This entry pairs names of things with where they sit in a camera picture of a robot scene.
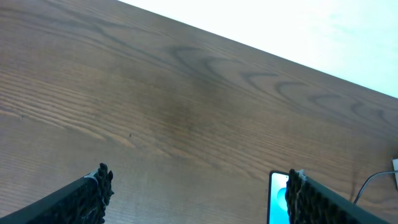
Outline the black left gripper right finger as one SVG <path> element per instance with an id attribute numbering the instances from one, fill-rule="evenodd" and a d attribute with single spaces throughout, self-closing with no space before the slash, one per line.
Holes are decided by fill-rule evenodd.
<path id="1" fill-rule="evenodd" d="M 309 178 L 303 170 L 289 171 L 285 193 L 290 224 L 383 224 L 334 191 Z"/>

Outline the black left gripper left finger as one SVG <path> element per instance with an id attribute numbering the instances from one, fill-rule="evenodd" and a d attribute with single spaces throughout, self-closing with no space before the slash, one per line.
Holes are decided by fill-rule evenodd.
<path id="1" fill-rule="evenodd" d="M 101 163 L 82 178 L 1 218 L 1 224 L 103 224 L 114 194 L 113 173 Z"/>

